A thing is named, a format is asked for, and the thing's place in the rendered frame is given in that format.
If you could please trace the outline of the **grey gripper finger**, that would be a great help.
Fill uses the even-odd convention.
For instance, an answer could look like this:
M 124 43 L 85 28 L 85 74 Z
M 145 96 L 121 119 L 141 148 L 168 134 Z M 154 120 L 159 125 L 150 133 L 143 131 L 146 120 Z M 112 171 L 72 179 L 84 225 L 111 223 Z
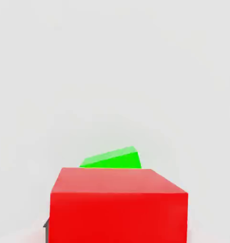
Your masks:
M 31 229 L 27 236 L 27 243 L 48 243 L 49 218 Z

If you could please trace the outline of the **small red cube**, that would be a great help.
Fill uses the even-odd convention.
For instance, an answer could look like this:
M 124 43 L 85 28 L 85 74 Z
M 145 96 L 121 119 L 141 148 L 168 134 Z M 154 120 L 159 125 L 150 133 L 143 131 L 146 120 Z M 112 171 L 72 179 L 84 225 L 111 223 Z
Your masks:
M 151 169 L 62 168 L 48 243 L 187 243 L 188 194 Z

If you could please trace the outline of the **small green cube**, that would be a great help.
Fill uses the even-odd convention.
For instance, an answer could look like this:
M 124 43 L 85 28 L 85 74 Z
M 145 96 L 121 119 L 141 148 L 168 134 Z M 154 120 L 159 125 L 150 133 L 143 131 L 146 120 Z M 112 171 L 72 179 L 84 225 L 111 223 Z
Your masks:
M 135 147 L 125 147 L 85 158 L 81 168 L 142 168 Z

